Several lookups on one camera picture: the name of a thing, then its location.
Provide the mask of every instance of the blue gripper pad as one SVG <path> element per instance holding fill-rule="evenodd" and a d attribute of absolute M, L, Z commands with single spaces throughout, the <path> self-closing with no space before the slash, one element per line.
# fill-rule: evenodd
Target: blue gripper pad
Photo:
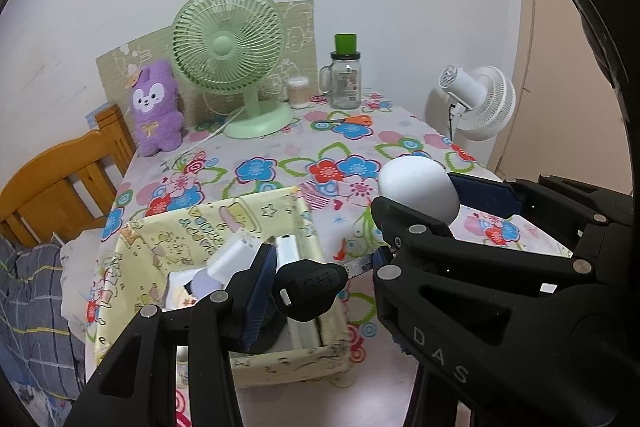
<path fill-rule="evenodd" d="M 267 311 L 273 312 L 275 309 L 275 304 L 271 298 L 271 287 L 276 277 L 278 254 L 276 247 L 269 246 L 270 249 L 264 258 L 262 268 L 244 309 L 242 345 L 245 349 L 248 349 L 258 338 L 260 327 Z"/>

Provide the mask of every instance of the fan grille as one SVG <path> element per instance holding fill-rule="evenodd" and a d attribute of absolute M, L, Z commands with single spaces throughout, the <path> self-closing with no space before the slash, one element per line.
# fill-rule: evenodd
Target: fan grille
<path fill-rule="evenodd" d="M 479 68 L 473 76 L 486 87 L 486 96 L 479 107 L 463 114 L 458 129 L 469 139 L 485 140 L 507 125 L 515 108 L 516 94 L 513 84 L 497 68 Z"/>
<path fill-rule="evenodd" d="M 440 75 L 440 88 L 441 89 L 449 89 L 453 86 L 456 78 L 458 77 L 458 68 L 455 66 L 447 66 L 447 69 L 442 72 Z"/>
<path fill-rule="evenodd" d="M 284 24 L 272 0 L 189 0 L 174 19 L 171 47 L 183 77 L 209 92 L 233 94 L 277 65 Z"/>

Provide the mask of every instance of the white ball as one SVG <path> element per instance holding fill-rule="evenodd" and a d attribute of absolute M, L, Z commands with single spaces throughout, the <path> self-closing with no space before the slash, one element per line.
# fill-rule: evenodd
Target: white ball
<path fill-rule="evenodd" d="M 439 163 L 424 156 L 401 156 L 386 163 L 378 175 L 378 193 L 447 226 L 460 210 L 449 176 Z"/>

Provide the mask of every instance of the door frame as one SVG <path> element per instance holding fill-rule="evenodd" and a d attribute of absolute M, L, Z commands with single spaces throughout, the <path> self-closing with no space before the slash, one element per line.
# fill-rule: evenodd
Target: door frame
<path fill-rule="evenodd" d="M 500 172 L 500 161 L 507 148 L 513 123 L 518 115 L 520 100 L 522 98 L 522 90 L 524 89 L 524 81 L 529 67 L 529 57 L 531 52 L 531 41 L 533 38 L 533 19 L 535 17 L 536 4 L 534 0 L 521 0 L 520 2 L 520 30 L 518 32 L 518 47 L 516 50 L 516 60 L 513 67 L 513 76 L 511 82 L 516 91 L 516 107 L 513 111 L 513 117 L 507 126 L 498 133 L 495 140 L 494 149 L 492 150 L 489 162 L 486 167 L 495 172 L 497 176 L 504 178 Z"/>

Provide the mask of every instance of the fan hub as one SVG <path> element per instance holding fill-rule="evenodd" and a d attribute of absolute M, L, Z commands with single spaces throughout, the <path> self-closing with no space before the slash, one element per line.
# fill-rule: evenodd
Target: fan hub
<path fill-rule="evenodd" d="M 237 45 L 232 33 L 217 32 L 210 38 L 209 52 L 217 59 L 225 60 L 233 55 Z"/>

